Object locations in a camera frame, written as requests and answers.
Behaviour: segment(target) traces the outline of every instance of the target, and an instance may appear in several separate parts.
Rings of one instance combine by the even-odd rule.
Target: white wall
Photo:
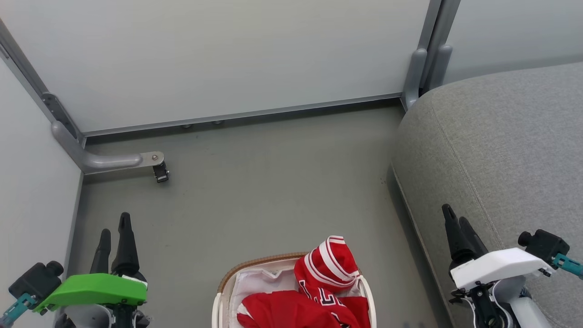
[[[37,262],[65,264],[81,172],[52,138],[51,123],[0,61],[0,307],[8,287]],[[15,327],[50,327],[53,315],[25,313]]]
[[[3,0],[83,132],[402,91],[429,0]]]
[[[461,0],[444,83],[583,61],[581,0]]]

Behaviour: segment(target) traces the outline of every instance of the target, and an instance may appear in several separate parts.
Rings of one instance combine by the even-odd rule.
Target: red jersey
[[[243,299],[237,320],[245,328],[370,328],[368,300],[337,297],[360,275],[344,238],[330,236],[296,262],[299,291],[253,294]]]

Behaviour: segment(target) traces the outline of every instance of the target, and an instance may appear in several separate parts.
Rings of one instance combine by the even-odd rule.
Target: gray fabric
[[[398,132],[395,174],[444,297],[454,289],[441,205],[466,216],[490,250],[545,229],[583,260],[583,64],[481,76],[421,97]],[[555,327],[583,327],[583,282],[529,279]],[[470,311],[449,306],[456,327]]]

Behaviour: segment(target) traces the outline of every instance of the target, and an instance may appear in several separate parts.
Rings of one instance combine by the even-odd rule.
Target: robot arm
[[[518,243],[526,249],[488,252],[469,221],[442,206],[452,262],[449,274],[457,290],[451,303],[467,302],[476,328],[550,328],[528,295],[526,276],[550,277],[559,268],[583,279],[583,266],[566,255],[569,245],[544,230],[523,232]]]
[[[58,277],[63,273],[63,267],[52,261],[46,266],[37,263],[18,278],[9,288],[17,302],[0,319],[0,328],[12,327],[14,321],[29,309],[44,315],[59,308],[73,314],[60,318],[59,327],[74,328],[75,320],[81,321],[83,313],[95,311],[107,314],[106,320],[100,321],[107,322],[106,325],[96,328],[108,328],[113,323],[116,328],[146,327],[149,321],[144,320],[145,316],[137,308],[146,302],[147,282],[139,272],[138,252],[128,213],[121,214],[118,232],[120,242],[111,274],[108,273],[111,233],[104,229],[89,274],[72,275],[61,283]]]

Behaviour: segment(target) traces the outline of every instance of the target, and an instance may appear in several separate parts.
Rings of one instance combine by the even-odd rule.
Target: metal frame
[[[446,45],[461,0],[432,0],[422,36],[411,56],[401,103],[405,111],[420,95],[443,84],[453,48]]]
[[[142,125],[135,125],[135,126],[130,126],[130,127],[121,127],[121,128],[111,128],[111,129],[106,129],[106,130],[96,130],[96,131],[85,132],[84,136],[85,137],[98,137],[101,135],[110,135],[110,134],[118,134],[118,133],[125,133],[125,132],[135,132],[135,131],[151,130],[151,129],[158,129],[158,128],[176,127],[176,126],[181,126],[181,125],[191,125],[191,124],[198,124],[198,123],[208,123],[208,122],[232,120],[234,118],[271,115],[271,114],[279,114],[279,113],[288,113],[291,111],[301,111],[301,110],[319,109],[319,108],[341,106],[341,105],[348,105],[348,104],[358,104],[358,103],[365,103],[365,102],[373,102],[376,100],[399,98],[399,97],[401,97],[401,94],[402,94],[401,92],[397,92],[397,93],[389,93],[387,95],[380,95],[380,96],[337,100],[337,101],[333,101],[333,102],[307,104],[307,105],[291,106],[291,107],[282,107],[282,108],[277,108],[277,109],[249,111],[246,113],[236,113],[236,114],[218,115],[218,116],[201,117],[201,118],[189,118],[186,120],[142,124]]]
[[[451,26],[454,24],[455,14],[458,12],[461,0],[443,0],[435,23],[435,28],[427,48],[427,61],[423,68],[420,88],[422,94],[443,84],[445,71],[453,47],[446,45]]]
[[[71,120],[57,96],[48,91],[2,20],[0,20],[0,53],[18,81],[51,122],[53,137],[84,174],[151,166],[158,182],[168,180],[169,172],[166,170],[164,154],[161,152],[103,156],[86,151],[83,147],[85,136]]]

